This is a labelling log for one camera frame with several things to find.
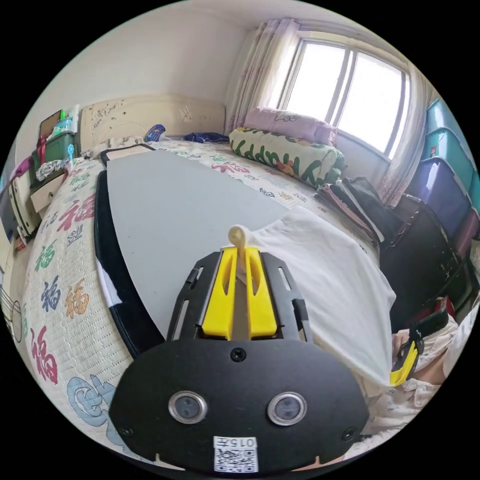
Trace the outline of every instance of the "bed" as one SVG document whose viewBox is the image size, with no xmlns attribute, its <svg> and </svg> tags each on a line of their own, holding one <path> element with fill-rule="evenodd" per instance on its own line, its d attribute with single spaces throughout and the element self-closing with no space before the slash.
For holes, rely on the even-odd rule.
<svg viewBox="0 0 480 480">
<path fill-rule="evenodd" d="M 129 451 L 108 416 L 116 385 L 132 357 L 110 314 L 94 250 L 97 177 L 104 169 L 101 151 L 143 143 L 148 129 L 161 122 L 171 139 L 149 143 L 151 147 L 233 177 L 288 209 L 302 205 L 354 238 L 379 262 L 376 247 L 315 200 L 313 188 L 235 155 L 228 144 L 179 139 L 191 132 L 223 132 L 224 120 L 223 105 L 179 95 L 114 99 L 85 107 L 80 117 L 82 157 L 69 162 L 68 176 L 43 217 L 26 269 L 19 321 L 36 381 L 91 439 L 145 462 Z M 155 463 L 176 468 L 159 459 Z"/>
</svg>

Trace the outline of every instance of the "blue object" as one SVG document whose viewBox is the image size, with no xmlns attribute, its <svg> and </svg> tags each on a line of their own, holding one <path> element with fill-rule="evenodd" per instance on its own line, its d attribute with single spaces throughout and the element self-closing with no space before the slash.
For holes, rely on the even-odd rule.
<svg viewBox="0 0 480 480">
<path fill-rule="evenodd" d="M 427 134 L 422 159 L 440 157 L 455 172 L 466 192 L 470 191 L 475 164 L 469 159 L 460 140 L 449 128 L 437 128 Z"/>
<path fill-rule="evenodd" d="M 189 133 L 185 135 L 184 140 L 187 142 L 197 142 L 198 144 L 213 143 L 213 144 L 229 144 L 230 139 L 227 135 L 215 132 L 204 133 Z"/>
<path fill-rule="evenodd" d="M 449 164 L 439 157 L 422 160 L 407 194 L 425 202 L 450 239 L 455 237 L 471 205 L 467 192 Z"/>
<path fill-rule="evenodd" d="M 480 176 L 478 172 L 473 174 L 469 195 L 473 208 L 480 214 Z"/>
<path fill-rule="evenodd" d="M 429 134 L 437 129 L 448 129 L 458 139 L 461 147 L 466 153 L 466 156 L 473 162 L 473 155 L 467 143 L 462 129 L 455 120 L 453 113 L 447 107 L 447 105 L 438 98 L 435 100 L 426 111 L 426 132 Z"/>
<path fill-rule="evenodd" d="M 160 123 L 154 125 L 145 135 L 146 142 L 158 142 L 165 133 L 165 127 Z"/>
<path fill-rule="evenodd" d="M 70 145 L 68 146 L 68 148 L 66 149 L 66 151 L 67 151 L 67 153 L 68 153 L 68 158 L 69 158 L 70 160 L 73 160 L 73 158 L 74 158 L 74 146 L 73 146 L 72 144 L 70 144 Z"/>
</svg>

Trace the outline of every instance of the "green pillow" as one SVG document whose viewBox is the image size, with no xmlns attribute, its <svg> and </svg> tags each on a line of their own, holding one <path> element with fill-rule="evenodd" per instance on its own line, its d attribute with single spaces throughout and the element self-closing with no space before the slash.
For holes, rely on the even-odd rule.
<svg viewBox="0 0 480 480">
<path fill-rule="evenodd" d="M 327 181 L 331 169 L 345 168 L 342 153 L 322 143 L 244 127 L 235 129 L 229 138 L 235 154 L 276 168 L 314 188 Z"/>
</svg>

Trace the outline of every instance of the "teal storage box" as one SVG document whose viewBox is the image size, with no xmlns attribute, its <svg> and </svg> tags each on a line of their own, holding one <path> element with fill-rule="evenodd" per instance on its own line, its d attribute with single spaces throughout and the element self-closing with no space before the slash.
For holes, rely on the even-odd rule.
<svg viewBox="0 0 480 480">
<path fill-rule="evenodd" d="M 438 98 L 435 100 L 426 111 L 426 132 L 429 134 L 437 129 L 449 129 L 457 137 L 461 147 L 466 153 L 466 156 L 473 162 L 473 155 L 470 150 L 467 139 L 460 128 L 457 120 L 447 105 Z"/>
<path fill-rule="evenodd" d="M 473 174 L 473 178 L 471 180 L 469 196 L 471 200 L 471 204 L 473 208 L 479 213 L 480 215 L 480 176 L 478 172 Z"/>
<path fill-rule="evenodd" d="M 445 160 L 458 177 L 465 193 L 470 191 L 475 164 L 462 148 L 459 139 L 449 128 L 437 128 L 426 135 L 422 160 L 440 157 Z"/>
</svg>

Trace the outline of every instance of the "bedspread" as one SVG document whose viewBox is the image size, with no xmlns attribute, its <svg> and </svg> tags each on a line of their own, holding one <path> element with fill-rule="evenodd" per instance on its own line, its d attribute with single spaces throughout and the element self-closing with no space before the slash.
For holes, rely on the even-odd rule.
<svg viewBox="0 0 480 480">
<path fill-rule="evenodd" d="M 237 157 L 228 145 L 174 140 L 150 145 L 230 175 L 287 208 L 303 205 L 352 236 L 378 264 L 373 246 L 314 200 L 315 190 L 300 181 Z M 22 298 L 22 341 L 36 381 L 58 410 L 90 438 L 138 460 L 108 415 L 132 358 L 108 310 L 96 265 L 93 216 L 97 176 L 104 167 L 96 159 L 74 159 L 70 167 L 32 247 Z M 181 178 L 172 181 L 182 187 Z"/>
</svg>

